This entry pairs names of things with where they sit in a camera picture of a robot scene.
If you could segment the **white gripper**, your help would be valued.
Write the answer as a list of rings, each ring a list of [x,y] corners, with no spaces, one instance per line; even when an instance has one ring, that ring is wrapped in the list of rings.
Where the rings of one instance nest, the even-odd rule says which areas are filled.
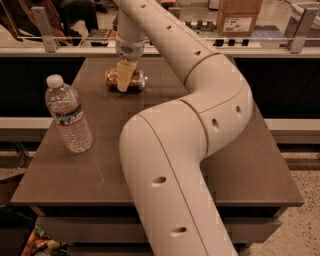
[[[116,35],[116,53],[123,59],[117,63],[117,89],[126,92],[133,72],[136,69],[137,60],[142,56],[145,47],[146,36],[143,32],[126,38]]]

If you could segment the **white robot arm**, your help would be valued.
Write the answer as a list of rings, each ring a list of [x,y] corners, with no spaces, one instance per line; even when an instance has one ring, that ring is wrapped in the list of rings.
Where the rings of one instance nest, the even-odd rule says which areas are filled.
[[[251,89],[238,68],[156,0],[114,0],[118,37],[144,32],[187,95],[134,115],[119,140],[122,170],[154,256],[238,256],[200,163],[248,124]]]

